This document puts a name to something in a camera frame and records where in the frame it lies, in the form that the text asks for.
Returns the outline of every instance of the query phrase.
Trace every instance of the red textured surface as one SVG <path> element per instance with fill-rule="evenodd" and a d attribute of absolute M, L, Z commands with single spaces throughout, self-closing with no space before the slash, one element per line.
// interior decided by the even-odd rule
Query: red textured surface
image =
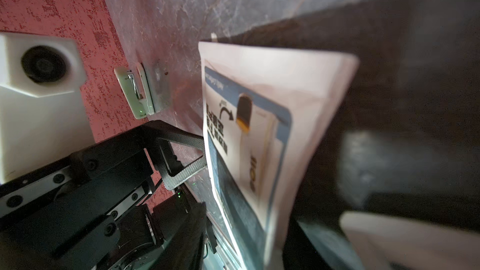
<path fill-rule="evenodd" d="M 135 120 L 113 73 L 127 60 L 105 0 L 0 0 L 0 30 L 77 41 L 88 77 L 81 96 L 96 142 L 147 121 Z M 162 185 L 149 206 L 169 196 Z"/>

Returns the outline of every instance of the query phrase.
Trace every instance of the metal plate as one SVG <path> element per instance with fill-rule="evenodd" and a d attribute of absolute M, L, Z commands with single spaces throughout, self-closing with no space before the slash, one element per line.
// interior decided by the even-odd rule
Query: metal plate
<path fill-rule="evenodd" d="M 114 211 L 117 212 L 117 216 L 115 220 L 117 220 L 120 216 L 123 215 L 129 208 L 131 208 L 136 202 L 140 201 L 145 196 L 145 190 L 142 186 L 138 187 L 135 191 L 129 194 L 122 202 L 118 203 L 116 207 L 114 207 L 111 211 L 107 213 L 107 215 L 111 215 Z"/>
<path fill-rule="evenodd" d="M 14 236 L 21 246 L 48 254 L 59 244 L 71 240 L 100 215 L 108 213 L 145 182 L 151 173 L 145 153 L 139 152 L 15 223 L 2 231 L 0 237 Z"/>
<path fill-rule="evenodd" d="M 0 198 L 0 218 L 70 181 L 72 179 L 72 175 L 69 169 L 70 166 L 67 166 Z M 60 183 L 55 183 L 54 177 L 56 175 L 63 175 L 64 179 Z M 22 202 L 16 207 L 8 207 L 7 201 L 14 196 L 21 196 Z"/>

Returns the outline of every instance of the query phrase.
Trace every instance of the white package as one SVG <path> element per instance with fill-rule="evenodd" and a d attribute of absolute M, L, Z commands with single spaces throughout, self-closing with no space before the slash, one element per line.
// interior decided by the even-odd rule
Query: white package
<path fill-rule="evenodd" d="M 211 42 L 199 51 L 213 196 L 242 268 L 277 269 L 297 189 L 358 59 Z"/>

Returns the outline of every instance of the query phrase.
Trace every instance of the camera lens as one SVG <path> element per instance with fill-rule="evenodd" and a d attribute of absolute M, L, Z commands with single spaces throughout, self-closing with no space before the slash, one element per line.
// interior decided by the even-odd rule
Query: camera lens
<path fill-rule="evenodd" d="M 67 72 L 63 58 L 46 46 L 36 46 L 27 50 L 21 57 L 21 66 L 34 82 L 58 81 Z"/>

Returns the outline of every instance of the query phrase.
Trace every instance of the black arrow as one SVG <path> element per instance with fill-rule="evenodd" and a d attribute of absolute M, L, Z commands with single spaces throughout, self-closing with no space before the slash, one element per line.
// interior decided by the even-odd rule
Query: black arrow
<path fill-rule="evenodd" d="M 222 112 L 225 111 L 229 116 L 229 120 L 232 121 L 233 120 L 233 115 L 232 115 L 232 111 L 229 111 L 225 106 L 222 107 L 222 109 L 220 110 L 220 119 L 222 119 Z"/>

